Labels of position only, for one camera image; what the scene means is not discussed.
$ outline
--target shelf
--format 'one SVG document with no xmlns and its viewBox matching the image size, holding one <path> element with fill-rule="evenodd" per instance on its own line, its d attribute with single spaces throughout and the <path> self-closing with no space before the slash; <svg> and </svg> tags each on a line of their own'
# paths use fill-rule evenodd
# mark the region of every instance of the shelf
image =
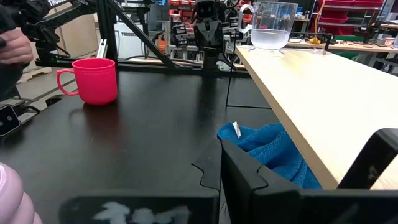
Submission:
<svg viewBox="0 0 398 224">
<path fill-rule="evenodd" d="M 351 10 L 381 10 L 380 7 L 358 7 L 358 6 L 323 6 L 325 9 L 351 9 Z"/>
<path fill-rule="evenodd" d="M 361 24 L 338 24 L 331 22 L 319 22 L 318 25 L 340 26 L 340 27 L 359 27 Z"/>
</svg>

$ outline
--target glass pitcher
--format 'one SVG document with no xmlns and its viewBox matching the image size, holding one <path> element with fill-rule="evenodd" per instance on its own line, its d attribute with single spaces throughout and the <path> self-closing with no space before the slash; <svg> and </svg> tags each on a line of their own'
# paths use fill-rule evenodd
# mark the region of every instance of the glass pitcher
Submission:
<svg viewBox="0 0 398 224">
<path fill-rule="evenodd" d="M 298 4 L 284 2 L 255 2 L 254 7 L 245 4 L 239 12 L 239 31 L 251 31 L 253 46 L 261 49 L 277 50 L 285 47 L 292 31 Z M 250 9 L 251 22 L 242 29 L 243 11 Z"/>
</svg>

